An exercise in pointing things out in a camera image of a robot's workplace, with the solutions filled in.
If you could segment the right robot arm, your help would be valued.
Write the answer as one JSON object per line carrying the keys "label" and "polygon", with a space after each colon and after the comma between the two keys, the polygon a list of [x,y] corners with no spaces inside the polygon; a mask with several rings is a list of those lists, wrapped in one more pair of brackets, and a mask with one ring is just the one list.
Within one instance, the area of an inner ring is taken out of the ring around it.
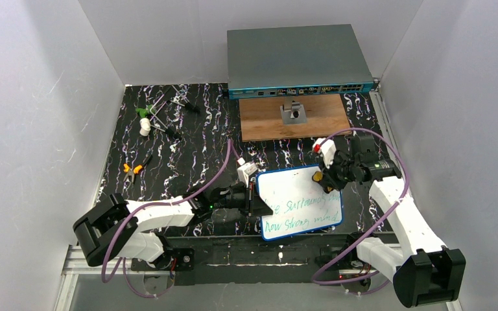
{"label": "right robot arm", "polygon": [[369,185],[371,199],[383,210],[378,222],[390,224],[401,247],[399,251],[391,248],[369,229],[353,238],[315,275],[340,261],[359,260],[384,275],[407,308],[456,301],[466,259],[461,250],[448,248],[430,228],[409,194],[400,168],[379,155],[374,135],[352,137],[348,152],[337,150],[331,138],[317,139],[313,150],[322,159],[312,180],[327,194],[342,190],[348,183]]}

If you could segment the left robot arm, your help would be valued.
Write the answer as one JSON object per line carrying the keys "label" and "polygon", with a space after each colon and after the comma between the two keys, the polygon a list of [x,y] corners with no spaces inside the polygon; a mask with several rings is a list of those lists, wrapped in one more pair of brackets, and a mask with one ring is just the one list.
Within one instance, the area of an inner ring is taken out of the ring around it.
{"label": "left robot arm", "polygon": [[237,209],[245,216],[271,216],[273,210],[258,195],[253,182],[194,190],[168,200],[140,202],[121,194],[94,206],[74,224],[73,231],[90,267],[105,259],[141,259],[154,266],[174,258],[163,227],[189,227],[211,218],[216,209]]}

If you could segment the blue framed whiteboard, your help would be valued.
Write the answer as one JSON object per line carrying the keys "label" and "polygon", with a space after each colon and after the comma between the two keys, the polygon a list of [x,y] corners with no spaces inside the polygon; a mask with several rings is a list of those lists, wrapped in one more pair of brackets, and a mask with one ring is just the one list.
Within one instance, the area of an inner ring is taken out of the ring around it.
{"label": "blue framed whiteboard", "polygon": [[261,217],[266,241],[339,225],[344,220],[342,193],[329,194],[312,180],[318,165],[262,172],[256,177],[261,199],[273,214]]}

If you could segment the yellow bone-shaped eraser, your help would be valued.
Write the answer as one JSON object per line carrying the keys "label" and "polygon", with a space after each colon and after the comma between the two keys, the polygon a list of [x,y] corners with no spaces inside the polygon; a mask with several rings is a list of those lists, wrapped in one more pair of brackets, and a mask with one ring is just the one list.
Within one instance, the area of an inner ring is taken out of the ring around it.
{"label": "yellow bone-shaped eraser", "polygon": [[321,184],[322,180],[323,180],[324,176],[323,176],[323,173],[321,171],[316,171],[313,176],[312,176],[312,180],[318,184]]}

